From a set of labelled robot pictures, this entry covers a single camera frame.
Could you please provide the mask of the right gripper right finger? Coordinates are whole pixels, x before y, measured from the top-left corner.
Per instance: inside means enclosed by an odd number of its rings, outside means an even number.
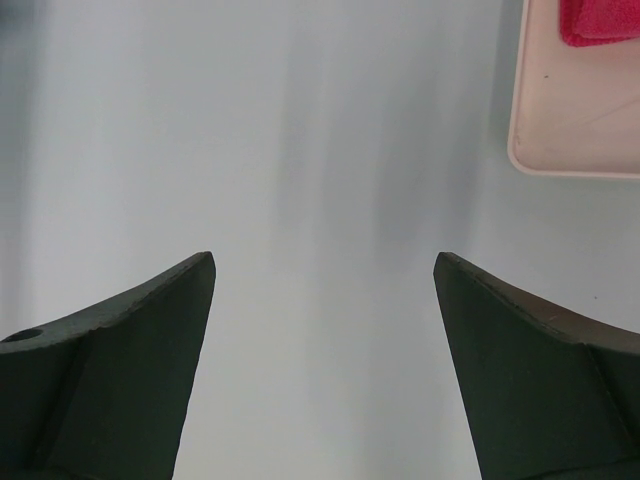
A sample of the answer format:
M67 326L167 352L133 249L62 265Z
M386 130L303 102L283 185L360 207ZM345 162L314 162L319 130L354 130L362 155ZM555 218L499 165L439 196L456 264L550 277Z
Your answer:
M635 479L639 337L450 252L434 281L485 479Z

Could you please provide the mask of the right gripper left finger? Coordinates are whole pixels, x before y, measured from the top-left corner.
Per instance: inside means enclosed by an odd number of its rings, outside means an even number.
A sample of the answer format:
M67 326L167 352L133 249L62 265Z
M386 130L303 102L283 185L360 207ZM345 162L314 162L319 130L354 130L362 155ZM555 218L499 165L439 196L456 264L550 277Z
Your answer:
M216 268L197 253L1 343L5 479L169 479Z

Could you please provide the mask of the pink red towel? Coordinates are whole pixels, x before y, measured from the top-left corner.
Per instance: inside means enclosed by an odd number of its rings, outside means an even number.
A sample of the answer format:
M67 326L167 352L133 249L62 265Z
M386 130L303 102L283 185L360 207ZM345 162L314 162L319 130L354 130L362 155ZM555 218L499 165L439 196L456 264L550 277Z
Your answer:
M561 0L559 31L572 47L637 39L639 0Z

